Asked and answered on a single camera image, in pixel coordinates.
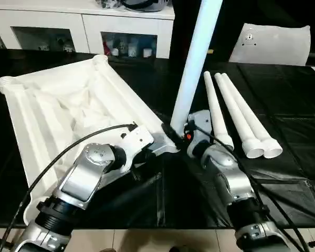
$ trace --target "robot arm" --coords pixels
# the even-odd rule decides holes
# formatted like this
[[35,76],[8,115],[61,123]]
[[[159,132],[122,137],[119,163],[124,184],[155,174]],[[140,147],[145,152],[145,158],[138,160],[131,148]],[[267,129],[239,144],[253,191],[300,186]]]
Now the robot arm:
[[[189,115],[189,121],[211,132],[209,111]],[[187,132],[192,141],[187,153],[200,159],[202,168],[209,171],[229,218],[236,230],[237,246],[243,251],[290,251],[276,225],[269,221],[257,201],[251,183],[234,157],[221,145],[209,143],[199,130]]]
[[82,212],[95,192],[102,188],[103,176],[113,170],[129,170],[133,158],[151,143],[153,137],[149,131],[137,127],[117,146],[86,145],[51,197],[38,204],[40,213],[29,223],[11,251],[64,251]]

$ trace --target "white tube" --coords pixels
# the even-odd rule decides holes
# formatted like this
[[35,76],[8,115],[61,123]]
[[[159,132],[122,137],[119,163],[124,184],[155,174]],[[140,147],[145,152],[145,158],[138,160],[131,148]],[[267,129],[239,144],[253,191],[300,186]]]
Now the white tube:
[[264,154],[263,144],[254,136],[237,103],[229,92],[228,86],[226,83],[224,83],[222,75],[216,73],[215,79],[219,86],[220,92],[222,93],[227,109],[230,112],[233,123],[235,124],[235,127],[238,131],[239,137],[243,142],[242,147],[245,155],[249,159],[255,159],[262,156]]
[[221,5],[222,0],[201,2],[171,121],[171,127],[180,136],[183,135]]
[[267,159],[275,158],[282,153],[282,147],[277,140],[273,139],[253,113],[252,109],[244,100],[243,96],[239,93],[235,85],[230,80],[229,76],[226,73],[222,74],[222,78],[226,85],[228,86],[233,98],[235,99],[239,109],[241,110],[244,118],[246,119],[248,125],[253,131],[253,134],[257,139],[259,139],[264,145],[264,157]]
[[221,107],[219,106],[218,98],[216,95],[215,87],[212,82],[211,75],[208,71],[204,72],[204,81],[206,93],[208,95],[211,121],[215,137],[217,137],[224,144],[229,146],[231,150],[233,150],[234,149],[233,141],[232,138],[227,133],[222,111],[220,109]]

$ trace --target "floor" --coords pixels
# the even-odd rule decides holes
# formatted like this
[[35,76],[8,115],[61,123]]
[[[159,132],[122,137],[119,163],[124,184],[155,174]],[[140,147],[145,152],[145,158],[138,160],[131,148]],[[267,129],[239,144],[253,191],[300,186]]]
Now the floor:
[[[9,241],[16,240],[21,230],[13,230]],[[315,229],[300,229],[307,242],[315,240]],[[288,233],[296,238],[293,230]],[[99,252],[114,248],[117,252],[168,252],[172,246],[188,246],[199,252],[241,251],[233,230],[75,230],[66,252]]]

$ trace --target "white pvc pipe fitting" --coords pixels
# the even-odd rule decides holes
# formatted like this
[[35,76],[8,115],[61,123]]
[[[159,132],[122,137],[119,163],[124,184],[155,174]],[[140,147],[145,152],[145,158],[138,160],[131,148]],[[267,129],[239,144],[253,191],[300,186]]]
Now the white pvc pipe fitting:
[[231,150],[234,149],[232,138],[227,133],[226,125],[222,115],[221,107],[219,106],[217,94],[215,91],[214,84],[210,72],[204,72],[204,81],[206,87],[206,93],[208,95],[209,108],[211,114],[212,126],[214,129],[215,137],[221,140],[224,144],[230,147]]
[[223,0],[202,0],[178,90],[171,127],[182,136]]
[[277,140],[272,138],[257,116],[253,113],[247,102],[241,96],[235,85],[226,73],[222,74],[224,82],[227,84],[233,98],[235,99],[240,111],[252,129],[255,137],[259,139],[264,146],[264,157],[267,159],[275,158],[282,153],[282,147]]
[[247,121],[245,120],[242,112],[240,111],[236,101],[229,92],[229,88],[225,83],[221,74],[216,73],[215,79],[219,86],[220,92],[224,98],[227,109],[232,117],[233,123],[238,131],[239,137],[242,141],[242,148],[245,155],[249,159],[255,159],[264,154],[263,144],[257,139]]

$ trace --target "black tablecloth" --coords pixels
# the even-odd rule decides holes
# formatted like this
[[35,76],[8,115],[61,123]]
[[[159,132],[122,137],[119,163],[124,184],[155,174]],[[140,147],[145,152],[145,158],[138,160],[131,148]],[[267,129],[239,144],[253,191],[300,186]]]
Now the black tablecloth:
[[[89,54],[0,50],[0,77],[18,76],[92,58]],[[165,59],[110,59],[110,65],[166,123],[170,121],[182,64]],[[315,72],[309,67],[212,63],[212,74],[226,72],[283,154],[246,159],[236,129],[218,92],[235,152],[252,175],[271,191],[315,213]],[[208,109],[199,81],[192,111]],[[5,98],[0,94],[0,227],[5,227],[27,190]],[[262,195],[272,215],[287,223]],[[315,217],[281,203],[299,227],[315,227]],[[20,216],[17,226],[23,226]],[[94,197],[79,228],[227,228],[230,221],[212,179],[183,153],[165,153]]]

